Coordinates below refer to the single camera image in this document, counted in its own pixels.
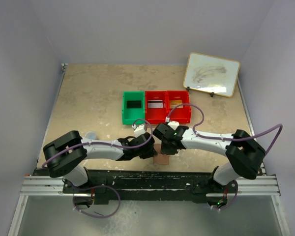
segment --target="red plastic container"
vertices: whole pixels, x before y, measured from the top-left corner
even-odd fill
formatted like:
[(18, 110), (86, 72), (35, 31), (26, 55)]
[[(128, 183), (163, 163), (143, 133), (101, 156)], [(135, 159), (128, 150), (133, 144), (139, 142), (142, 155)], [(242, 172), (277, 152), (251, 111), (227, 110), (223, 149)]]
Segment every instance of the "red plastic container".
[[(189, 103), (189, 94), (187, 91), (146, 91), (146, 120), (151, 124), (165, 122), (165, 118), (172, 108), (181, 103)], [(178, 107), (171, 114), (170, 119), (182, 124), (190, 123), (190, 106)]]
[(146, 120), (151, 124), (165, 122), (167, 116), (167, 92), (146, 91)]
[[(187, 91), (167, 91), (168, 95), (168, 108), (167, 114), (178, 104), (189, 103), (189, 94)], [(171, 120), (178, 121), (182, 124), (190, 123), (191, 120), (191, 107), (181, 106), (176, 108), (170, 116)]]

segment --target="yellow object in red bin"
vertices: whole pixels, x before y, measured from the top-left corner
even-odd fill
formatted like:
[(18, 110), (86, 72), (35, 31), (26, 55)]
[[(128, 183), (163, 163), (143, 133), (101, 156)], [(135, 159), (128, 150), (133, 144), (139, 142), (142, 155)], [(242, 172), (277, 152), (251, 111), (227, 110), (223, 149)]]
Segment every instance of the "yellow object in red bin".
[(170, 100), (169, 101), (169, 105), (170, 105), (170, 108), (174, 108), (175, 106), (179, 105), (182, 103), (182, 100)]

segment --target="gray floor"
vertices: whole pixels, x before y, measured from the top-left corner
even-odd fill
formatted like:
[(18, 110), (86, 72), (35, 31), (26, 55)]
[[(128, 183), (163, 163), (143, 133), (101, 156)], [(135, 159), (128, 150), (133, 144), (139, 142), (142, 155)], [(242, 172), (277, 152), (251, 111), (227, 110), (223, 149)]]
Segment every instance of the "gray floor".
[[(112, 212), (117, 202), (88, 211)], [(191, 202), (124, 201), (111, 218), (73, 211), (72, 197), (29, 197), (19, 236), (280, 236), (271, 197), (238, 197), (222, 212)]]

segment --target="tabletop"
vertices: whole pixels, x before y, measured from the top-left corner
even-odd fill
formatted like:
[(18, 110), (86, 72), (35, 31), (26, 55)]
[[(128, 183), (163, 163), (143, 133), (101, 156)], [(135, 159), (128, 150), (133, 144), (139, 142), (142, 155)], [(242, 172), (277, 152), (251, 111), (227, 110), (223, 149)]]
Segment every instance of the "tabletop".
[[(67, 67), (56, 105), (51, 115), (44, 145), (71, 131), (80, 135), (94, 131), (99, 140), (114, 140), (133, 135), (129, 125), (122, 124), (121, 108), (124, 91), (184, 90), (186, 66), (179, 65), (108, 65), (70, 64)], [(248, 121), (238, 89), (232, 97), (214, 96), (189, 91), (190, 103), (199, 106), (205, 121), (197, 130), (212, 133), (249, 133)], [(198, 123), (201, 114), (192, 108), (191, 122)], [(45, 161), (41, 152), (37, 167)], [(204, 150), (180, 150), (170, 157), (169, 165), (153, 164), (153, 158), (131, 161), (106, 159), (85, 160), (88, 169), (136, 171), (211, 172), (227, 158)]]

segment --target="whiteboard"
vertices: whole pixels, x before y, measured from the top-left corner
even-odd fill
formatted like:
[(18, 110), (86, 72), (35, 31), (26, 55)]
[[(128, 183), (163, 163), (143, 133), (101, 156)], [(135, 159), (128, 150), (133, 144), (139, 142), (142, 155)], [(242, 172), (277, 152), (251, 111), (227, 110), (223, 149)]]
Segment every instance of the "whiteboard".
[(231, 97), (240, 63), (199, 53), (191, 53), (183, 86), (185, 88)]

